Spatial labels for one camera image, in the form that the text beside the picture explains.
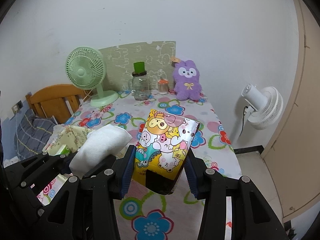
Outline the wall power socket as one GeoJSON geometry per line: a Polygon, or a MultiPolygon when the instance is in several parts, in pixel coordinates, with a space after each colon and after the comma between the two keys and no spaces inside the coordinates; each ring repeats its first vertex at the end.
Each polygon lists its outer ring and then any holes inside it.
{"type": "Polygon", "coordinates": [[[12,106],[11,110],[13,114],[15,115],[17,112],[19,112],[23,108],[23,103],[20,100],[18,103],[12,106]]]}

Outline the green desk fan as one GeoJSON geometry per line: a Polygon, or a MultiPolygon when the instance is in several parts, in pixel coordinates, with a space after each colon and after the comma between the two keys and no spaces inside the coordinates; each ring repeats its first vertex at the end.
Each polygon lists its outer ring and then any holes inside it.
{"type": "Polygon", "coordinates": [[[75,87],[97,91],[90,100],[92,107],[104,107],[119,98],[114,90],[103,89],[106,64],[100,51],[84,46],[75,48],[67,57],[65,71],[75,87]]]}

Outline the beige wooden door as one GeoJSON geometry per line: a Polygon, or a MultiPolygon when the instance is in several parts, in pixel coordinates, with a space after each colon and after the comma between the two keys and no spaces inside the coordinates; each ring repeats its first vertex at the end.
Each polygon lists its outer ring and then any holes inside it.
{"type": "Polygon", "coordinates": [[[292,220],[319,202],[319,25],[303,0],[298,20],[298,62],[284,113],[262,158],[283,212],[292,220]]]}

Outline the cartoon print tissue pack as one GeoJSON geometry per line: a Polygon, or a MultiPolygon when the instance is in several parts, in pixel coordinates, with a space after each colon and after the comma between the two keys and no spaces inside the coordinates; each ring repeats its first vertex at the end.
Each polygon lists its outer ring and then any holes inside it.
{"type": "Polygon", "coordinates": [[[157,194],[172,194],[199,126],[152,109],[136,147],[133,179],[157,194]]]}

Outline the white towel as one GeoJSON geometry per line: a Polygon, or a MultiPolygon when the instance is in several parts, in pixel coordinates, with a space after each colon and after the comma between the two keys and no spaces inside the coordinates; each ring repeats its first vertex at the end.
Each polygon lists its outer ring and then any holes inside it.
{"type": "Polygon", "coordinates": [[[111,124],[89,132],[87,140],[70,162],[72,174],[82,178],[107,156],[118,155],[131,139],[127,130],[111,124]]]}

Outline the cream cartoon storage box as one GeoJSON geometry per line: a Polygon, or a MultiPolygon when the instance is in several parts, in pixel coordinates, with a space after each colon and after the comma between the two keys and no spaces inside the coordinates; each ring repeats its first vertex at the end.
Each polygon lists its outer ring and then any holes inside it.
{"type": "Polygon", "coordinates": [[[72,125],[56,125],[42,152],[56,155],[62,145],[66,145],[72,152],[76,152],[87,140],[87,135],[93,129],[72,125]]]}

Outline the floral tablecloth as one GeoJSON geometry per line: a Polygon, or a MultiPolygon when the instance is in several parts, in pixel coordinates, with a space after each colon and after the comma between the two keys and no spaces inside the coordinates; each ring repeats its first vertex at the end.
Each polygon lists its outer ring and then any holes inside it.
{"type": "Polygon", "coordinates": [[[173,92],[154,91],[147,100],[136,101],[123,91],[107,106],[86,102],[54,129],[44,151],[54,155],[62,145],[77,150],[89,132],[106,125],[127,130],[137,147],[129,190],[114,203],[121,238],[197,239],[204,201],[193,196],[186,175],[181,174],[175,191],[166,196],[147,189],[142,181],[153,166],[168,176],[181,171],[187,150],[225,177],[241,176],[232,144],[207,97],[180,101],[173,92]]]}

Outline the orange lid toothpick jar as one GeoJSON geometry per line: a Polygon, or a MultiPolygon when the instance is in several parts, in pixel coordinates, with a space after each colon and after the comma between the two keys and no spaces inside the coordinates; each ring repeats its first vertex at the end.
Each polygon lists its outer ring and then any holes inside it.
{"type": "Polygon", "coordinates": [[[167,94],[169,91],[169,81],[163,78],[157,83],[159,94],[167,94]]]}

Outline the plaid grey pillow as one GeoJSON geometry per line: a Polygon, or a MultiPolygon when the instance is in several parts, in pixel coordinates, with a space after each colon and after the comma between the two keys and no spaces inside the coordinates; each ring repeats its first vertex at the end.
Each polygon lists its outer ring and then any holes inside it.
{"type": "Polygon", "coordinates": [[[32,109],[28,109],[17,126],[14,142],[15,150],[20,160],[42,154],[54,126],[58,123],[51,118],[40,118],[32,109]]]}

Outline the green cartoon cardboard panel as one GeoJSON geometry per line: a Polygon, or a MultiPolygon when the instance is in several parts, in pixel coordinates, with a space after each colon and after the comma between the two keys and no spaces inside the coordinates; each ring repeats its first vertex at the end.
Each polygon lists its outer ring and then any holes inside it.
{"type": "Polygon", "coordinates": [[[99,50],[106,64],[105,90],[127,90],[128,81],[134,72],[133,64],[144,62],[149,86],[157,89],[158,81],[163,78],[174,87],[171,58],[176,55],[175,41],[139,42],[107,47],[99,50]]]}

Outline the green tissue pack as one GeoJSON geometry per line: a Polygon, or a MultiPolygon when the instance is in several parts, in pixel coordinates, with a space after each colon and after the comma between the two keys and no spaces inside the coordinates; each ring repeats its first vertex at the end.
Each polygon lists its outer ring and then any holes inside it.
{"type": "Polygon", "coordinates": [[[60,147],[60,149],[57,151],[57,155],[69,155],[71,153],[71,150],[69,149],[69,147],[67,145],[62,145],[60,147]]]}

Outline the green cup on jar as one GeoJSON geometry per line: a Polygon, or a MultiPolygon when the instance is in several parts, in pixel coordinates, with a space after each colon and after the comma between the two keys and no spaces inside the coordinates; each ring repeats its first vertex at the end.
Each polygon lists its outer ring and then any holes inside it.
{"type": "Polygon", "coordinates": [[[136,74],[141,74],[145,72],[145,63],[143,61],[135,62],[133,64],[133,67],[136,74]]]}

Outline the purple plush bunny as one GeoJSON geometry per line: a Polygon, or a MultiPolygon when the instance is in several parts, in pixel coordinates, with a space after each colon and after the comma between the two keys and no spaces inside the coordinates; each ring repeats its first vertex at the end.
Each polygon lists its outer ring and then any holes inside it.
{"type": "Polygon", "coordinates": [[[200,72],[194,61],[187,60],[175,63],[172,76],[177,100],[199,101],[202,86],[200,85],[200,72]]]}

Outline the white standing fan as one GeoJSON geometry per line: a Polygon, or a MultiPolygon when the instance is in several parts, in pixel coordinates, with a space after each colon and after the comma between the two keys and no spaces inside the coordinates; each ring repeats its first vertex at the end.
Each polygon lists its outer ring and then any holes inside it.
{"type": "Polygon", "coordinates": [[[232,143],[241,137],[245,124],[250,124],[258,131],[267,129],[280,118],[284,106],[282,95],[273,86],[258,89],[249,83],[241,91],[241,98],[246,105],[242,110],[240,125],[231,135],[232,143]]]}

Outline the glass mason jar mug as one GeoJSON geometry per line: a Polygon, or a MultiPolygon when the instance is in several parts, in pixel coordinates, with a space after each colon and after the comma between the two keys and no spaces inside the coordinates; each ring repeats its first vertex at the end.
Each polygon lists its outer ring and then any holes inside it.
{"type": "Polygon", "coordinates": [[[147,72],[132,73],[132,78],[128,81],[128,87],[133,97],[137,101],[147,100],[150,96],[149,78],[147,72]]]}

